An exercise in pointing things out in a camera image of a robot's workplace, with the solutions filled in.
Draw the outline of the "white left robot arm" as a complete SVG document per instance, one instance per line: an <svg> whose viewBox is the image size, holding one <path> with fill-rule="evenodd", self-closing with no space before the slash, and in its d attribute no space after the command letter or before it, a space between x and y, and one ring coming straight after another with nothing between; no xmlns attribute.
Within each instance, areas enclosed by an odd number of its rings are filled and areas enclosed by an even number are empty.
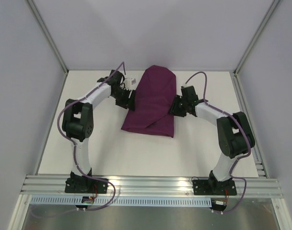
<svg viewBox="0 0 292 230"><path fill-rule="evenodd" d="M89 162L89 137L94 130L93 111L106 98L113 97L115 104L130 111L135 110L136 92L132 86L133 78L126 78L118 70L100 78L95 87L79 99L68 99L57 118L60 134L71 142L73 167L71 172L80 176L76 186L82 192L88 192L93 186L90 178L92 168Z"/></svg>

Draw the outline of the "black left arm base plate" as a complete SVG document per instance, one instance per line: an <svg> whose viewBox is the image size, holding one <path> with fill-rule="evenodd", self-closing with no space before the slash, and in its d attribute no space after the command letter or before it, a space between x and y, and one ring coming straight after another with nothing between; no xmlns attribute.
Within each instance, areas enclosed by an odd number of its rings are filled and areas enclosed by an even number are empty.
<svg viewBox="0 0 292 230"><path fill-rule="evenodd" d="M70 173L70 177L66 180L65 193L68 194L106 194L108 187L108 180L93 180L85 176L79 176Z"/></svg>

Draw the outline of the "purple cloth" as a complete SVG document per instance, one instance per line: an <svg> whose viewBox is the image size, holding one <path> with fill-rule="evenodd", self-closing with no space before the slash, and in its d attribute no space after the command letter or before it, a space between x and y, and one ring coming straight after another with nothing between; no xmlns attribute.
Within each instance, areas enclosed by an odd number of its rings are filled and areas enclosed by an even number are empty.
<svg viewBox="0 0 292 230"><path fill-rule="evenodd" d="M128 111L122 130L174 137L174 116L169 114L176 96L176 75L166 67L152 65L136 88L135 110Z"/></svg>

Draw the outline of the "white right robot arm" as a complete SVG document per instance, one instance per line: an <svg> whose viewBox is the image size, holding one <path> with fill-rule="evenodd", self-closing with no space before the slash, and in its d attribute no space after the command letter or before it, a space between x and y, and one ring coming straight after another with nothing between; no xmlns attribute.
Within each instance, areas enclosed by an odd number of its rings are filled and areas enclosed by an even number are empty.
<svg viewBox="0 0 292 230"><path fill-rule="evenodd" d="M229 114L199 99L193 86L181 87L182 95L176 95L169 113L179 117L187 114L206 120L217 127L221 150L219 160L209 174L208 187L214 194L220 194L226 184L232 181L232 173L238 161L251 153L255 138L246 114Z"/></svg>

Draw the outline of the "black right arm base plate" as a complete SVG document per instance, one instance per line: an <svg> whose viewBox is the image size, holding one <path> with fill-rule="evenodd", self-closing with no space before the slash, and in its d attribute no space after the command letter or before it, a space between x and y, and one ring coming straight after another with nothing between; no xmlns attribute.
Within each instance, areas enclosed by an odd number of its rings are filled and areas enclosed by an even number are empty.
<svg viewBox="0 0 292 230"><path fill-rule="evenodd" d="M236 196L237 190L235 182L230 178L227 181L217 182L212 179L194 179L192 180L193 193L196 196Z"/></svg>

